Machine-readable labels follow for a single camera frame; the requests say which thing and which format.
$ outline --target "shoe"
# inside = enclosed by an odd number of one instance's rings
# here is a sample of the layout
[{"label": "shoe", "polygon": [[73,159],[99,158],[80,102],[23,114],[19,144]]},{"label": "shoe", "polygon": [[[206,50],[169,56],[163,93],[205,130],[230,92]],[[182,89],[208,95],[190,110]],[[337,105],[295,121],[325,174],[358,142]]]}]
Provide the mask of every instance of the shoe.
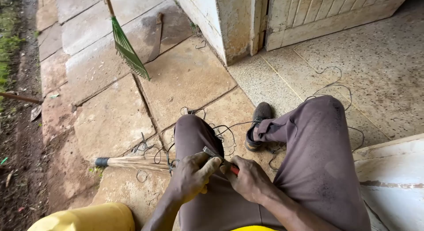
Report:
[{"label": "shoe", "polygon": [[244,142],[244,146],[247,150],[251,152],[257,152],[260,149],[262,142],[253,141],[253,129],[255,127],[259,127],[259,124],[262,122],[262,120],[273,118],[271,106],[266,102],[260,103],[253,112],[252,118],[252,126],[246,132],[246,140]]}]

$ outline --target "leg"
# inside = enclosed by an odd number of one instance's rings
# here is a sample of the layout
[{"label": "leg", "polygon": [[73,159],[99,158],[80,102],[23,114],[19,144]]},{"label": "leg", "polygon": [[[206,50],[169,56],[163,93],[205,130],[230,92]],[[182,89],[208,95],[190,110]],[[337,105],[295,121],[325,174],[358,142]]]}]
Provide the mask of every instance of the leg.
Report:
[{"label": "leg", "polygon": [[263,120],[254,137],[287,143],[273,182],[285,194],[342,230],[370,229],[337,99],[313,98],[277,119]]},{"label": "leg", "polygon": [[[213,129],[195,115],[184,115],[175,126],[176,158],[201,152],[207,146],[224,157],[221,141]],[[259,205],[245,200],[217,171],[209,178],[208,192],[183,204],[179,211],[181,230],[233,230],[261,225]]]}]

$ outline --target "speckled tile floor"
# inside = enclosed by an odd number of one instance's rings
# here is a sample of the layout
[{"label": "speckled tile floor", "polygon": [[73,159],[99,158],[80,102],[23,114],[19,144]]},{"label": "speckled tile floor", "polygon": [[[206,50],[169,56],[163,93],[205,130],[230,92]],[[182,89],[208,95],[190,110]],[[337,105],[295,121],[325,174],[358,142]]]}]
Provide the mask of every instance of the speckled tile floor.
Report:
[{"label": "speckled tile floor", "polygon": [[[334,82],[352,92],[349,126],[365,135],[364,146],[424,133],[424,0],[407,0],[390,18],[262,51],[228,67],[254,105],[269,102],[276,115],[295,108]],[[347,106],[345,87],[326,88]],[[362,135],[349,131],[352,148]]]}]

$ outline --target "machete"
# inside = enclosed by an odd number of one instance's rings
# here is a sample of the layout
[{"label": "machete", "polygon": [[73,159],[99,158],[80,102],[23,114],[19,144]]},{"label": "machete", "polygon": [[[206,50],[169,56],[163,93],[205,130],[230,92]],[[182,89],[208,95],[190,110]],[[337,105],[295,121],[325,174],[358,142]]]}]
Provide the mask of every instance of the machete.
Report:
[{"label": "machete", "polygon": [[156,59],[156,57],[159,55],[161,37],[162,37],[162,13],[158,12],[158,16],[156,18],[155,44],[153,45],[152,53],[150,54],[147,62],[150,62]]}]

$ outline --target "door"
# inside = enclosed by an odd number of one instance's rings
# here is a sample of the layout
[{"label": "door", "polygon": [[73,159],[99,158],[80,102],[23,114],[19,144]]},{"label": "door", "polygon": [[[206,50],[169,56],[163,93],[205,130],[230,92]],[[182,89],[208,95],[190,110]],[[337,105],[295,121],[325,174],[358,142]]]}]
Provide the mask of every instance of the door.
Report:
[{"label": "door", "polygon": [[390,17],[405,0],[269,0],[270,51]]}]

